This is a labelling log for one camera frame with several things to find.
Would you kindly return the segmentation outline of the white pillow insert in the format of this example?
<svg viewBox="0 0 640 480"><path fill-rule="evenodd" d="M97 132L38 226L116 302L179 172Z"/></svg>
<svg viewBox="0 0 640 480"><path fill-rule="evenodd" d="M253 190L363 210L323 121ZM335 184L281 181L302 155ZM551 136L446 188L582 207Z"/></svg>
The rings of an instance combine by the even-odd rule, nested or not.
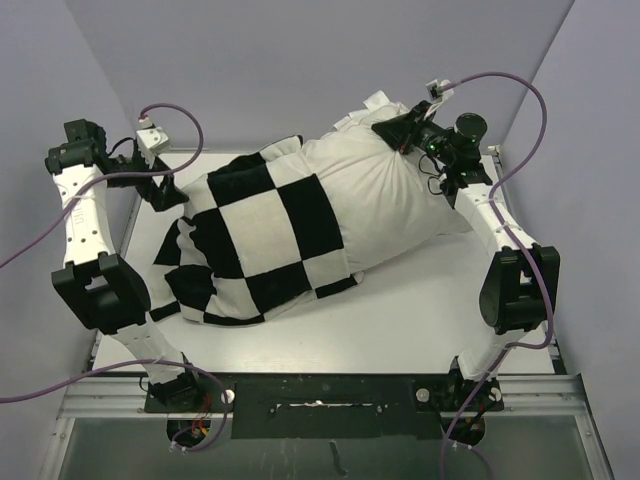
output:
<svg viewBox="0 0 640 480"><path fill-rule="evenodd" d="M469 223L418 168L420 155L402 155L373 130L378 122L408 112L378 91L309 140L302 155L332 204L349 269L361 272L439 235L466 233Z"/></svg>

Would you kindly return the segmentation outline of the black white checkered pillowcase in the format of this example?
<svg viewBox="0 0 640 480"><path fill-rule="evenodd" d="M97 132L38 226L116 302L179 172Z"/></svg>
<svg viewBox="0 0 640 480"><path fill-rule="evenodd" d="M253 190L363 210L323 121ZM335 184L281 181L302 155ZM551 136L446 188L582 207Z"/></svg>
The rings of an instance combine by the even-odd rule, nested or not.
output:
<svg viewBox="0 0 640 480"><path fill-rule="evenodd" d="M153 321L254 325L362 281L302 145L279 140L184 186L147 277Z"/></svg>

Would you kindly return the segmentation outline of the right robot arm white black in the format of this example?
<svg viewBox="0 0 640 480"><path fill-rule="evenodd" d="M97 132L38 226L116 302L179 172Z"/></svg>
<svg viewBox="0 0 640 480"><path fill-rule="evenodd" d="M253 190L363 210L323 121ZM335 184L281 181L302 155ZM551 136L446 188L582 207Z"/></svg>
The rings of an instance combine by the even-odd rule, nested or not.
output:
<svg viewBox="0 0 640 480"><path fill-rule="evenodd" d="M480 153L488 130L484 118L464 113L444 128L434 122L434 115L434 105L422 101L372 129L396 152L419 151L431 161L442 195L469 223L490 258L479 292L484 338L458 355L461 374L445 384L448 402L466 409L481 396L478 380L495 371L510 349L526 347L525 336L549 320L555 308L560 255L527 234L499 198L499 187L485 170Z"/></svg>

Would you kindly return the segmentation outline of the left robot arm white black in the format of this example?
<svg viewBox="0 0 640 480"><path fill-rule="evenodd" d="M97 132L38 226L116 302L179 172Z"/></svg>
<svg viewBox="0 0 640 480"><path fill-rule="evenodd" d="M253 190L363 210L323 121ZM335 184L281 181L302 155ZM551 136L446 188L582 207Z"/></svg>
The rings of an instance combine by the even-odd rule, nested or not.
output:
<svg viewBox="0 0 640 480"><path fill-rule="evenodd" d="M148 392L168 408L190 411L204 387L187 359L150 319L151 300L139 273L116 252L105 200L108 188L134 187L157 212L186 202L160 154L166 133L142 116L130 157L111 156L105 130L84 119L64 125L66 143L50 149L45 166L65 211L66 252L52 273L59 296L88 329L119 341L144 361Z"/></svg>

